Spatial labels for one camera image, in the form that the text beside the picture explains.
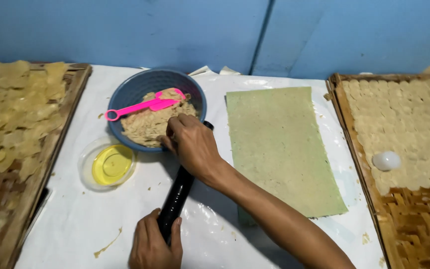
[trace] paper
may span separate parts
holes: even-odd
[[[347,212],[326,156],[311,87],[226,94],[235,168],[306,217]]]

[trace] black rolling pin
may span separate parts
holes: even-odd
[[[204,125],[213,131],[214,126],[211,123],[204,121]],[[180,166],[157,219],[160,233],[167,244],[170,244],[172,224],[180,216],[194,180],[195,177],[188,173],[183,166]]]

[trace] white plastic sheet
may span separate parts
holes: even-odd
[[[17,269],[128,268],[138,220],[161,207],[179,164],[169,153],[139,155],[134,175],[108,193],[87,190],[78,178],[77,160],[87,144],[109,134],[104,117],[117,86],[140,69],[93,66],[94,71],[75,112],[48,182],[52,189],[23,246]],[[367,209],[354,163],[343,138],[323,80],[217,75],[194,76],[205,92],[206,120],[214,126],[220,155],[233,164],[224,96],[227,91],[311,86],[323,142],[334,177],[349,212],[313,220],[349,256],[357,268],[382,268],[383,254]],[[301,268],[258,228],[242,228],[236,205],[196,181],[182,212],[182,268]],[[94,252],[122,234],[98,259]],[[363,237],[369,240],[363,244]]]

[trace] bamboo tray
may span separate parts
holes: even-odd
[[[347,80],[411,81],[430,79],[430,75],[340,75],[329,78],[328,89],[347,137],[369,211],[383,248],[387,266],[392,269],[430,268],[430,188],[410,191],[391,188],[381,196],[376,188],[366,154],[355,131],[354,118],[343,89]]]
[[[44,64],[31,64],[31,70],[44,70]],[[40,169],[24,183],[18,182],[17,169],[21,168],[19,162],[13,162],[8,170],[0,173],[0,211],[9,213],[8,222],[0,232],[0,269],[13,268],[16,263],[36,202],[50,177],[50,171],[91,72],[92,67],[89,64],[70,64],[64,74],[66,96],[59,109],[64,123],[44,138],[39,155]]]

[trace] clear plastic container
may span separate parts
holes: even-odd
[[[137,153],[111,136],[94,140],[82,151],[77,162],[79,177],[90,190],[115,189],[134,174]]]

